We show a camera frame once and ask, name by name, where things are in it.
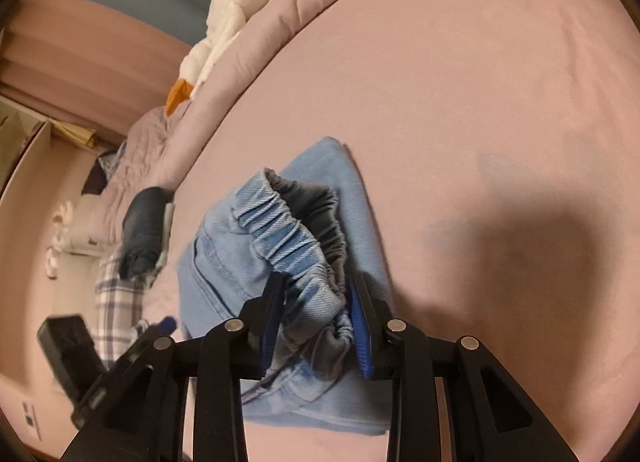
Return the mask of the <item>folded pale green garment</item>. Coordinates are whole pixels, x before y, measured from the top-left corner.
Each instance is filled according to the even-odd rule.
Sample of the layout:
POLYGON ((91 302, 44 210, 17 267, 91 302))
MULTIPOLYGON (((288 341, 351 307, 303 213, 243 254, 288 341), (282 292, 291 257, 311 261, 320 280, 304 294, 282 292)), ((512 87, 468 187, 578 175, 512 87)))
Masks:
POLYGON ((160 257, 158 258, 155 266, 144 277, 144 287, 149 289, 160 272, 165 268, 168 263, 168 250, 171 234, 172 221, 174 220, 175 204, 169 202, 165 205, 165 211, 163 216, 163 229, 162 229, 162 243, 160 244, 160 257))

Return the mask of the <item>plaid checked pillow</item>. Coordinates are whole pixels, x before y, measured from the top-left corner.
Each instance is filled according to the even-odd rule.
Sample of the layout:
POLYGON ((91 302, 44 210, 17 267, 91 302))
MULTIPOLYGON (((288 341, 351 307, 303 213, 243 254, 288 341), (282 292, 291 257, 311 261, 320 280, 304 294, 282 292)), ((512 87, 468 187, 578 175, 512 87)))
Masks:
POLYGON ((140 280, 120 278, 120 249, 99 262, 94 286, 96 325, 92 336, 96 352, 107 369, 132 345, 144 331, 141 324, 145 285, 140 280))

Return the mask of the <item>mauve quilted duvet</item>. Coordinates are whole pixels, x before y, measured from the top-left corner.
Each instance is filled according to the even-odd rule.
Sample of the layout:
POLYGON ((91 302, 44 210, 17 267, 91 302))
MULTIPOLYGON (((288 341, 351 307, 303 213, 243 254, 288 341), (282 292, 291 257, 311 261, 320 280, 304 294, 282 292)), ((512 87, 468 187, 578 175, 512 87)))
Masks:
POLYGON ((270 0, 227 48, 194 98, 174 115, 157 107, 131 127, 126 151, 99 196, 93 237, 120 241, 134 196, 146 187, 178 188, 209 139, 268 63, 297 33, 338 0, 270 0))

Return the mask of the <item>folded dark blue jeans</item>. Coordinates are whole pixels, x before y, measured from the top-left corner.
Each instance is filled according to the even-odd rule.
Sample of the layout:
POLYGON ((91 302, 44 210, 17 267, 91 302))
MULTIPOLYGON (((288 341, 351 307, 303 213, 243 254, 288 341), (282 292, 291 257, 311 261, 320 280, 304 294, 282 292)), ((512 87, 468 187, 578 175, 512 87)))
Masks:
POLYGON ((165 210, 171 198, 169 191, 150 187, 131 201, 122 222, 122 280, 136 280, 155 268, 163 251, 165 210))

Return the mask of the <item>pink curtain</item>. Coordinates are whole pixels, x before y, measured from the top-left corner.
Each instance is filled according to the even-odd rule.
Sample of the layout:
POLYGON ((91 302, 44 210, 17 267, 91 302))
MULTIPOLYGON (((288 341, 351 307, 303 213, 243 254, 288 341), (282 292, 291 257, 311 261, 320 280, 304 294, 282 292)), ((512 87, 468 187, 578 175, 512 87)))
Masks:
POLYGON ((116 140, 164 103, 188 49, 88 0, 21 0, 3 31, 1 93, 116 140))

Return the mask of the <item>light blue denim pants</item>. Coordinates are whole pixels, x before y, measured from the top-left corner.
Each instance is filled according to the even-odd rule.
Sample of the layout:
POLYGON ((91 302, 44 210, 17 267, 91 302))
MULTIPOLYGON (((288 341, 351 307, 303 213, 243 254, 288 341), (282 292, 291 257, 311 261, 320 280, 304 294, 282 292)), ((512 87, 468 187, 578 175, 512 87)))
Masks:
POLYGON ((284 170, 260 170, 212 206, 177 267, 180 318, 191 338, 239 315, 284 277, 284 312, 266 376, 241 387, 244 416, 277 426, 381 435, 392 386, 358 367, 347 277, 390 298, 366 189, 346 148, 326 137, 284 170))

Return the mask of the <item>yellow hanging fabric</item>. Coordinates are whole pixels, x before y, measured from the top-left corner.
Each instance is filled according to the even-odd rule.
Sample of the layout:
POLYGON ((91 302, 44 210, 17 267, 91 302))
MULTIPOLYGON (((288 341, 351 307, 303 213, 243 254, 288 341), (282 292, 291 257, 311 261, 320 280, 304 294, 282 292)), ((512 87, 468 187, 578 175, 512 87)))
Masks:
POLYGON ((96 131, 91 128, 50 119, 54 132, 79 147, 93 149, 96 145, 96 131))

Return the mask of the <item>dark clothes at headboard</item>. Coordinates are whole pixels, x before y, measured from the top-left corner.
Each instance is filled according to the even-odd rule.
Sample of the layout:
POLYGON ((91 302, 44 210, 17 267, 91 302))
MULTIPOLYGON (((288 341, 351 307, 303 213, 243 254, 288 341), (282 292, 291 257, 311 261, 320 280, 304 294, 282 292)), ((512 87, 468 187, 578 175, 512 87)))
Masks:
POLYGON ((81 194, 98 196, 112 178, 122 158, 122 151, 107 151, 96 158, 82 186, 81 194))

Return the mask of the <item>small white plush toy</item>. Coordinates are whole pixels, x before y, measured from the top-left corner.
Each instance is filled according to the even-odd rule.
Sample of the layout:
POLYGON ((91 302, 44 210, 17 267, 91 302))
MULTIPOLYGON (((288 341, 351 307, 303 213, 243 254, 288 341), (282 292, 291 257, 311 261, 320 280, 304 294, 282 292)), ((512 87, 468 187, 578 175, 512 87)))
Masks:
POLYGON ((58 263, 68 242, 67 231, 74 218, 74 213, 75 205, 72 201, 66 201, 58 207, 51 217, 53 234, 44 260, 44 272, 51 280, 58 278, 58 263))

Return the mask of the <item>beige pillow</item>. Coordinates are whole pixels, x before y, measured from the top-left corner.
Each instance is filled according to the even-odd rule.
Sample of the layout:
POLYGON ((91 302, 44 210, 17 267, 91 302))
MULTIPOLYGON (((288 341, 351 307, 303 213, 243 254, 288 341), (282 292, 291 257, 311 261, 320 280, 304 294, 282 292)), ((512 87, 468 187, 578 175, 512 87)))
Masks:
POLYGON ((98 205, 95 194, 83 194, 76 202, 67 201, 62 212, 62 251, 68 254, 100 257, 110 247, 93 237, 92 218, 98 205))

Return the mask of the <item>pink bed sheet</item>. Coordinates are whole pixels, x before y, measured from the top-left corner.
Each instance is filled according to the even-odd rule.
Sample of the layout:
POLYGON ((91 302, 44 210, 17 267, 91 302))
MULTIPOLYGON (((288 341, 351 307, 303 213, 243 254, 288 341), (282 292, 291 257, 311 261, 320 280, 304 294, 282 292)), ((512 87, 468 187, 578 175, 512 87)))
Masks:
POLYGON ((639 402, 639 33, 619 0, 338 0, 175 188, 204 213, 325 136, 366 186, 398 314, 471 334, 583 461, 639 402))

